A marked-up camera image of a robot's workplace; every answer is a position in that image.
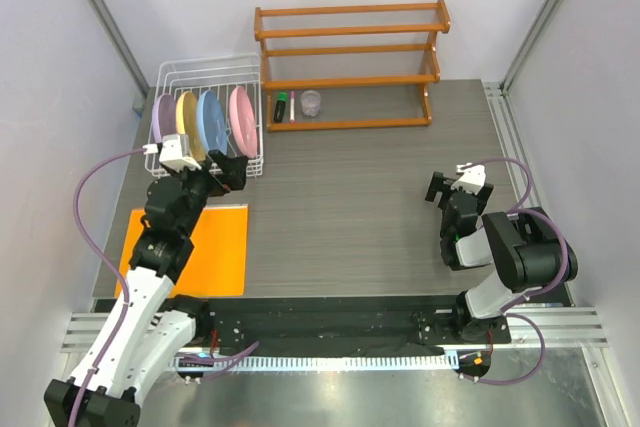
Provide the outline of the blue plate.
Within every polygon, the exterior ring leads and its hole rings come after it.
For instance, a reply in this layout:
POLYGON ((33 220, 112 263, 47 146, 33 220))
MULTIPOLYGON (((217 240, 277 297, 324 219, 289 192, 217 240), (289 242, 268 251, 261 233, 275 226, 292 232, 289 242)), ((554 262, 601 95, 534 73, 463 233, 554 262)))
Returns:
POLYGON ((228 152, 227 125, 217 95, 212 90, 202 93, 196 108, 199 139, 206 153, 212 150, 228 152))

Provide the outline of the pink plate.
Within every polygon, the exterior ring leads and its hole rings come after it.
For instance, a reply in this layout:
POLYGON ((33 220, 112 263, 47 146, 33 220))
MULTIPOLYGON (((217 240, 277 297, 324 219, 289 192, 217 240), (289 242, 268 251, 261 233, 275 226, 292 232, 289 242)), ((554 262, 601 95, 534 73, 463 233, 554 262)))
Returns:
POLYGON ((237 86, 230 95, 229 115, 233 137, 239 150, 248 158, 256 158, 257 126, 251 101, 243 86, 237 86))

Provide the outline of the yellow plate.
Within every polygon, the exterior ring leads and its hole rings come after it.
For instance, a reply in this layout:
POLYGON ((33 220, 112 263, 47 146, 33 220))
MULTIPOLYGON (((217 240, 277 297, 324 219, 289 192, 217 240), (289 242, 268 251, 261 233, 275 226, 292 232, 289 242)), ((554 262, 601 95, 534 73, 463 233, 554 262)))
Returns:
POLYGON ((200 162, 205 159, 205 152, 198 133, 197 106, 196 96, 192 92, 184 92, 176 103, 175 122, 177 132, 188 136, 191 156, 200 162))

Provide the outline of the purple plate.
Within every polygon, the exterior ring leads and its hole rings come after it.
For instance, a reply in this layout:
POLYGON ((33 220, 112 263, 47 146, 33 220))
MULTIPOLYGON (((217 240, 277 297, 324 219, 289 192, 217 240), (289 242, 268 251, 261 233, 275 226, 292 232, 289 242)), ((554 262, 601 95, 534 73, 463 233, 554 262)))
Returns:
POLYGON ((155 143, 176 133, 176 101, 170 94, 160 95, 152 107, 151 131, 155 143))

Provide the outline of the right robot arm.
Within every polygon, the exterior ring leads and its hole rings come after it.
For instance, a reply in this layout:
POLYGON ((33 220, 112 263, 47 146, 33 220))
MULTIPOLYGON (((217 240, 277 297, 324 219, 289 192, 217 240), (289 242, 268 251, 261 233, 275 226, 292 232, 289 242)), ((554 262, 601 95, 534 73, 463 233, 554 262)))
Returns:
POLYGON ((553 290, 578 273, 575 253, 543 209, 486 214, 492 192, 484 168, 478 166, 457 179, 434 172, 425 196, 442 212, 439 238, 444 264, 454 271, 492 268, 484 281, 456 297, 447 320, 453 338, 464 343, 488 339, 510 307, 553 290))

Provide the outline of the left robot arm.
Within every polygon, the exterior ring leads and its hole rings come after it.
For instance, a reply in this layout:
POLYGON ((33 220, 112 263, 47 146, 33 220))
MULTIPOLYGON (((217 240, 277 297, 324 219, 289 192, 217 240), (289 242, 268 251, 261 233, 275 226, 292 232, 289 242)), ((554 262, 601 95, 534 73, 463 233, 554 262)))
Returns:
POLYGON ((87 354, 44 402, 56 426, 135 426, 151 388, 181 348, 205 344, 213 322, 202 299, 169 295, 194 250, 191 235, 211 197, 241 191, 248 159, 213 150, 178 155, 152 182, 121 292, 87 354))

